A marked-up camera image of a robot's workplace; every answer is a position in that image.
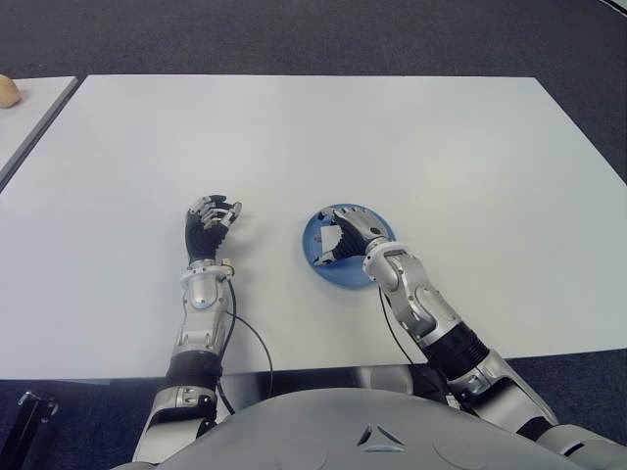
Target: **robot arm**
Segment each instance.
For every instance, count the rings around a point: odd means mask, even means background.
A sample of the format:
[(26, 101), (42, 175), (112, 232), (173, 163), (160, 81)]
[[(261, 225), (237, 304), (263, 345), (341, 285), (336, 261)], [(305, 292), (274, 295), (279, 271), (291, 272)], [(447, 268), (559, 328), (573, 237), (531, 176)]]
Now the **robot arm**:
[(159, 463), (216, 425), (216, 387), (228, 341), (225, 319), (234, 274), (230, 261), (217, 262), (216, 253), (241, 208), (223, 196), (208, 196), (186, 214), (189, 265), (181, 276), (185, 318), (133, 461)]
[(363, 208), (329, 208), (320, 217), (342, 228), (338, 245), (317, 261), (365, 255), (363, 270), (385, 294), (396, 319), (467, 410), (513, 433), (537, 438), (557, 424), (549, 406), (477, 335), (431, 285), (410, 250), (390, 241)]

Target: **gray carpet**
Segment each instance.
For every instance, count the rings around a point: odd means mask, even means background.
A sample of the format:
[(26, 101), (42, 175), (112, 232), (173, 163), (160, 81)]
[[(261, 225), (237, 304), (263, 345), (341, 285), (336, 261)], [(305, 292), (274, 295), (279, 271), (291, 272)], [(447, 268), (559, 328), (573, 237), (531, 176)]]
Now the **gray carpet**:
[[(534, 76), (627, 180), (627, 21), (597, 0), (0, 0), (0, 73)], [(512, 364), (562, 420), (626, 443), (626, 358)], [(0, 383), (0, 438), (27, 385)], [(47, 387), (65, 405), (28, 468), (125, 461), (156, 385)]]
[(627, 22), (598, 0), (1, 0), (0, 72), (535, 76), (627, 179)]

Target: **triangular logo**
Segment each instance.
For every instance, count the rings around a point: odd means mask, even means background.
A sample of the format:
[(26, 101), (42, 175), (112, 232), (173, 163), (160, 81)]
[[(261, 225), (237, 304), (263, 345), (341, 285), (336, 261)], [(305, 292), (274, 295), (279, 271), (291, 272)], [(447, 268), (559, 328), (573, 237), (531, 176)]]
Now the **triangular logo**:
[(405, 443), (386, 430), (380, 424), (375, 428), (367, 424), (362, 436), (357, 442), (358, 447), (363, 447), (364, 452), (402, 452), (405, 450)]

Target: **white desk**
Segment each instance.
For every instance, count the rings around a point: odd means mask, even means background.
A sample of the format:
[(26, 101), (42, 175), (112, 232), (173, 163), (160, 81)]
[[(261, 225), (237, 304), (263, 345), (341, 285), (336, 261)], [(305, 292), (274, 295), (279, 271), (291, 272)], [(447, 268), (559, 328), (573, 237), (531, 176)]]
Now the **white desk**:
[[(164, 374), (212, 193), (244, 205), (219, 254), (277, 369), (404, 361), (376, 290), (303, 257), (342, 202), (503, 356), (626, 346), (627, 190), (535, 79), (91, 76), (0, 194), (0, 377)], [(266, 369), (238, 326), (225, 372)]]
[(0, 109), (0, 181), (76, 84), (73, 76), (15, 80), (22, 100)]

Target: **blue disc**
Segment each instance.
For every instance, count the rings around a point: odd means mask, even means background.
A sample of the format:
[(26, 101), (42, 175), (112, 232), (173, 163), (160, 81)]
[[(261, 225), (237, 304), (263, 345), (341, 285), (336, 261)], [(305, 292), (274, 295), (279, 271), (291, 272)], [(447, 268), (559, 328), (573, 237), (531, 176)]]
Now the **blue disc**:
[[(346, 206), (354, 206), (356, 208), (368, 209), (357, 204), (334, 204), (332, 208), (340, 209)], [(381, 223), (385, 226), (390, 234), (390, 240), (396, 240), (394, 232), (388, 222), (386, 222), (378, 213), (371, 211), (377, 216)], [(320, 228), (326, 225), (330, 225), (330, 220), (319, 220), (317, 218), (317, 212), (310, 221), (307, 222), (305, 231), (303, 232), (303, 252), (305, 252), (305, 259), (310, 264), (312, 269), (333, 284), (344, 287), (347, 289), (359, 289), (361, 287), (373, 284), (368, 276), (363, 273), (362, 263), (364, 257), (351, 257), (346, 259), (340, 259), (324, 266), (315, 266), (314, 261), (322, 255), (322, 240), (320, 238)]]

